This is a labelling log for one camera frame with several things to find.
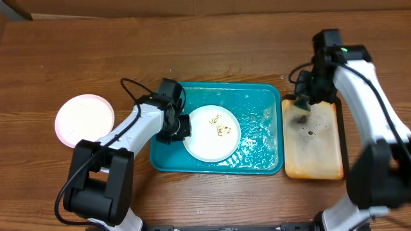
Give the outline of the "green and yellow sponge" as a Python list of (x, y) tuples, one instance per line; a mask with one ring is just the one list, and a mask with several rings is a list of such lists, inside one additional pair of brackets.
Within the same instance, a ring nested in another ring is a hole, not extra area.
[(308, 116), (311, 113), (310, 104), (306, 99), (296, 98), (293, 102), (294, 111), (302, 116)]

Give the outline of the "white plate with brown stain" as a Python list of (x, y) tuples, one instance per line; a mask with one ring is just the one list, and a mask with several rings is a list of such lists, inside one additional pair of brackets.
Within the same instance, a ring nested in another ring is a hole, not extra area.
[(237, 118), (227, 109), (202, 106), (189, 115), (191, 135), (183, 141), (190, 155), (203, 162), (225, 160), (240, 144), (241, 128)]

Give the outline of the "white plate with red stain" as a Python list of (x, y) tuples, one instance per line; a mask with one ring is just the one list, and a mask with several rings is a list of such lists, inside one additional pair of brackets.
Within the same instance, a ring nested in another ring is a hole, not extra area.
[(55, 133), (61, 143), (73, 148), (82, 139), (97, 141), (109, 134), (114, 121), (113, 107), (106, 99), (82, 94), (68, 100), (57, 112)]

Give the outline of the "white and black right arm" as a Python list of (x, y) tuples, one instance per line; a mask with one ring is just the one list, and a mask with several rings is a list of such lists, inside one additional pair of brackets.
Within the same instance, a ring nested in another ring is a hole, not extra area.
[(410, 129), (392, 108), (364, 46), (315, 48), (296, 86), (293, 109), (303, 117), (311, 106), (340, 92), (360, 133), (363, 151), (346, 179), (346, 195), (318, 213), (317, 230), (365, 229), (370, 219), (410, 202)]

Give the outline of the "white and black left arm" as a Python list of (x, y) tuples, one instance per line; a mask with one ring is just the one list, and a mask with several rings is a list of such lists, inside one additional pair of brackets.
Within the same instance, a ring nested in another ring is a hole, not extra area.
[(108, 135), (75, 146), (67, 182), (55, 202), (61, 223), (93, 230), (143, 229), (143, 220), (130, 208), (134, 159), (152, 137), (170, 144), (190, 135), (181, 95), (178, 91), (142, 96)]

